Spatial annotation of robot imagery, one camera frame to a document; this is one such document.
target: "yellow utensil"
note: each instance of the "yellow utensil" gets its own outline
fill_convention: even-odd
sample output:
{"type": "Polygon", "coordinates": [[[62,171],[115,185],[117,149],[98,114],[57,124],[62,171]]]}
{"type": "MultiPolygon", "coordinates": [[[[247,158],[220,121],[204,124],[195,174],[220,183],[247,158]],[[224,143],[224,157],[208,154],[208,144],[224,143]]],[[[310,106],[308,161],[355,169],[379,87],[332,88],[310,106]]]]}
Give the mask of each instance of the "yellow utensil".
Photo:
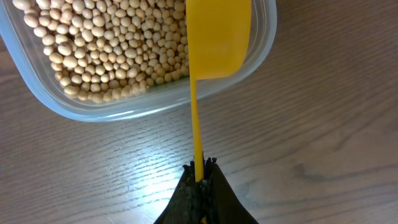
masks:
{"type": "Polygon", "coordinates": [[[204,178],[197,80],[232,75],[249,45],[251,0],[187,0],[195,180],[204,178]]]}

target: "clear plastic container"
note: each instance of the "clear plastic container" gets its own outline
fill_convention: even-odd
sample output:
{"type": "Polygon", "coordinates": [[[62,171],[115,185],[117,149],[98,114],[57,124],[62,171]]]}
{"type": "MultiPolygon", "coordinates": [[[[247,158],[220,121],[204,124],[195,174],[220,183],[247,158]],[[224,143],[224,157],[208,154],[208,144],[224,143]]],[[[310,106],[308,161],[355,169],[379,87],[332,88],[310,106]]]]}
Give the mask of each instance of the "clear plastic container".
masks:
{"type": "MultiPolygon", "coordinates": [[[[24,13],[11,0],[0,0],[0,33],[31,92],[54,112],[79,121],[115,121],[156,113],[190,102],[189,79],[150,88],[125,100],[94,104],[63,95],[53,77],[50,60],[40,38],[25,25],[24,13]]],[[[252,0],[252,24],[248,54],[242,67],[228,78],[198,82],[198,98],[204,98],[241,81],[260,66],[269,53],[277,26],[275,0],[252,0]]]]}

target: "tray of beans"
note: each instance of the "tray of beans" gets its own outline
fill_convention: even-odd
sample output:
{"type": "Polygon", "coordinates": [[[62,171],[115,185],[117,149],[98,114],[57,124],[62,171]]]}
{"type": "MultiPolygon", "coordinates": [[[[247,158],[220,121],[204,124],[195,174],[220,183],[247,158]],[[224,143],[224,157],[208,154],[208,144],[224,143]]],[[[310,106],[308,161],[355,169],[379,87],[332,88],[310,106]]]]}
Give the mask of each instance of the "tray of beans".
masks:
{"type": "MultiPolygon", "coordinates": [[[[185,1],[0,0],[0,34],[31,92],[54,112],[80,121],[135,118],[190,101],[185,1]]],[[[242,80],[270,51],[275,1],[252,5],[243,66],[200,81],[199,98],[242,80]]]]}

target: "wooden table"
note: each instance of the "wooden table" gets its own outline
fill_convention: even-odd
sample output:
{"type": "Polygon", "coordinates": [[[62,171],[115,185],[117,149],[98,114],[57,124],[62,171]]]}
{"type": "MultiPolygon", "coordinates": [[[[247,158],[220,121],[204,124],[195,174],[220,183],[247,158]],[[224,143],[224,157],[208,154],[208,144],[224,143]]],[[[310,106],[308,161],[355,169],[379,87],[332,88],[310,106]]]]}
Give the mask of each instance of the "wooden table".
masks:
{"type": "MultiPolygon", "coordinates": [[[[397,1],[277,6],[266,61],[199,103],[205,156],[259,223],[397,223],[397,1]]],[[[190,107],[71,121],[0,59],[0,223],[152,223],[193,158],[190,107]]]]}

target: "pile of beans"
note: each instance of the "pile of beans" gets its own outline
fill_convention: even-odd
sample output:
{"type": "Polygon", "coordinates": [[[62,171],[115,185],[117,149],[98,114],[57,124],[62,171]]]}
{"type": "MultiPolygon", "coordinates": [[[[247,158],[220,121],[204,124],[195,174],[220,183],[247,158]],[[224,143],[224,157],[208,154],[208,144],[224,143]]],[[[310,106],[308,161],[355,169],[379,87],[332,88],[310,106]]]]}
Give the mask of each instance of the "pile of beans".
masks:
{"type": "Polygon", "coordinates": [[[184,0],[12,0],[69,98],[119,100],[189,76],[184,0]]]}

